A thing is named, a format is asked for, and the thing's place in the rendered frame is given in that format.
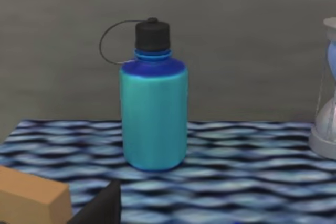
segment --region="black object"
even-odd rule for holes
[[[112,180],[68,224],[120,224],[120,182]]]
[[[157,18],[149,18],[135,26],[135,48],[142,51],[170,49],[170,27]]]

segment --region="hourglass base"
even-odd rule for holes
[[[313,152],[322,157],[336,160],[336,142],[330,142],[323,139],[317,132],[315,126],[311,128],[309,147]]]

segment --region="bottle cap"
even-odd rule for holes
[[[336,17],[326,18],[323,23],[327,27],[327,38],[336,42]]]
[[[170,27],[157,18],[149,18],[135,26],[135,48],[142,51],[170,49]]]

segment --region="blue and black striped surface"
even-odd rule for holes
[[[120,122],[22,121],[0,165],[69,183],[74,213],[122,181],[122,223],[335,224],[336,162],[307,146],[310,124],[189,123],[184,163],[130,167]]]

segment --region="brown block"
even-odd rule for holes
[[[67,184],[0,166],[0,222],[66,224],[71,217]]]

